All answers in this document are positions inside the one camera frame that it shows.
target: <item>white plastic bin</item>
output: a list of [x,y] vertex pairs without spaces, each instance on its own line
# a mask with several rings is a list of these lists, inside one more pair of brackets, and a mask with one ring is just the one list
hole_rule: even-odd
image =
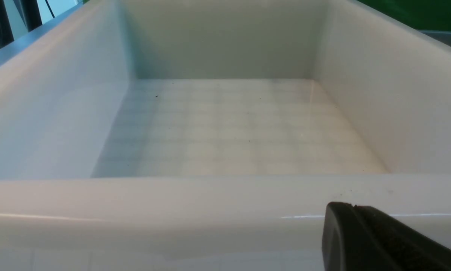
[[0,67],[0,271],[322,269],[330,201],[451,248],[451,48],[359,2],[94,0]]

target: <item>grid pattern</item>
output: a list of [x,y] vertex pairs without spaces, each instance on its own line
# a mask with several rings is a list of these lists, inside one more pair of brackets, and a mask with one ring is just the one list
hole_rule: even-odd
[[385,173],[306,79],[140,80],[94,177]]
[[217,254],[169,259],[123,251],[0,248],[0,271],[322,271],[320,250]]

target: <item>black cable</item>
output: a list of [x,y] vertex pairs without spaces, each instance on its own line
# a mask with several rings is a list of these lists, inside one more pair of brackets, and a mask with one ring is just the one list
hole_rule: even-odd
[[55,14],[53,14],[52,8],[50,7],[50,4],[48,3],[48,0],[45,0],[46,5],[48,6],[48,10],[50,11],[50,13],[52,14],[52,17],[55,17]]

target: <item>green background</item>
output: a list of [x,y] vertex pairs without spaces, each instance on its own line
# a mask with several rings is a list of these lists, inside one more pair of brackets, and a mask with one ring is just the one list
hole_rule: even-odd
[[451,31],[451,0],[359,0],[418,30]]

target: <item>white container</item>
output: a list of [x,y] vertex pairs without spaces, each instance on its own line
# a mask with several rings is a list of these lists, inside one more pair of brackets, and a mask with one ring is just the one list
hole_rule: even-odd
[[0,271],[323,269],[330,201],[451,248],[451,48],[352,0],[95,0],[0,67]]

